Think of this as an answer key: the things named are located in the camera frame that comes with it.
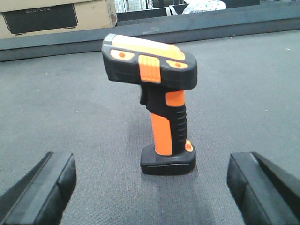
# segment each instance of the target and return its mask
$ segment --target orange grip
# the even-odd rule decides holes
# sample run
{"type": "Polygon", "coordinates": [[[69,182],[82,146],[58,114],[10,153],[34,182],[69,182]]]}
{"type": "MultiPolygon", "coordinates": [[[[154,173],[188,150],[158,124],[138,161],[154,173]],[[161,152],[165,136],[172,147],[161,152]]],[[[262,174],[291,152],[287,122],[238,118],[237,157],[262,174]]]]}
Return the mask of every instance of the orange grip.
{"type": "Polygon", "coordinates": [[[168,92],[165,95],[167,106],[182,106],[185,104],[184,90],[168,92]]]}
{"type": "Polygon", "coordinates": [[[155,151],[159,155],[172,155],[171,126],[167,118],[151,113],[155,151]]]}

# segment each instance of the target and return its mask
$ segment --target cardboard box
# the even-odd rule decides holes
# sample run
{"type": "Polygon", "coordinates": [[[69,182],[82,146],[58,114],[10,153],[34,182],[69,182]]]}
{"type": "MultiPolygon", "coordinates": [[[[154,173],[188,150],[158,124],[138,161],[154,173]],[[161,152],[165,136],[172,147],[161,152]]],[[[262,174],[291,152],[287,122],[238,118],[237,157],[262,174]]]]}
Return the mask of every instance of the cardboard box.
{"type": "Polygon", "coordinates": [[[1,6],[0,39],[107,28],[115,26],[117,22],[114,0],[8,0],[7,2],[19,2],[20,5],[1,6]]]}

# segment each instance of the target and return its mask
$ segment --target orange and black scanner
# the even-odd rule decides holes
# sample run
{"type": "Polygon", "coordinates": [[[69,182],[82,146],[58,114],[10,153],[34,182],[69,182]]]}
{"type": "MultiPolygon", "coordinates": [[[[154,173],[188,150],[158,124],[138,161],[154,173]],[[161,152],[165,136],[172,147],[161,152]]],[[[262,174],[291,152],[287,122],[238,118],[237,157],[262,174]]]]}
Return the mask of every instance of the orange and black scanner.
{"type": "Polygon", "coordinates": [[[140,104],[151,112],[154,144],[142,150],[145,174],[185,174],[195,167],[195,147],[187,140],[185,91],[197,85],[193,55],[174,45],[109,34],[102,54],[110,81],[139,84],[140,104]]]}

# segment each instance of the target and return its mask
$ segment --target scanner trigger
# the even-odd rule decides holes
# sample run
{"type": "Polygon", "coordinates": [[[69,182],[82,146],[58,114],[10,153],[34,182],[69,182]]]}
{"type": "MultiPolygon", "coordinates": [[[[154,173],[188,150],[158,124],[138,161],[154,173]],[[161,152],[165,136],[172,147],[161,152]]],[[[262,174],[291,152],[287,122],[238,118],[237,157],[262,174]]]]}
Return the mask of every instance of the scanner trigger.
{"type": "Polygon", "coordinates": [[[141,94],[140,104],[147,105],[147,103],[148,103],[147,88],[145,85],[141,85],[141,88],[142,88],[142,94],[141,94]]]}

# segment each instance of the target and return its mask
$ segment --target gray carpet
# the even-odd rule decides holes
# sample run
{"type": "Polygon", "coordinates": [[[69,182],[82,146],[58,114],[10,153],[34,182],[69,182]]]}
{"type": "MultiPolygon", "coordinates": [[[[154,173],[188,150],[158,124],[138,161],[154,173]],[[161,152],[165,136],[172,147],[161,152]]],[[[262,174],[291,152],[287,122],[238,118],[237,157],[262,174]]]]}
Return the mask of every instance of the gray carpet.
{"type": "Polygon", "coordinates": [[[108,81],[100,52],[0,63],[0,195],[47,151],[73,152],[61,225],[241,225],[231,152],[257,151],[300,178],[300,31],[178,44],[198,60],[186,92],[197,167],[141,173],[152,143],[136,85],[108,81]]]}

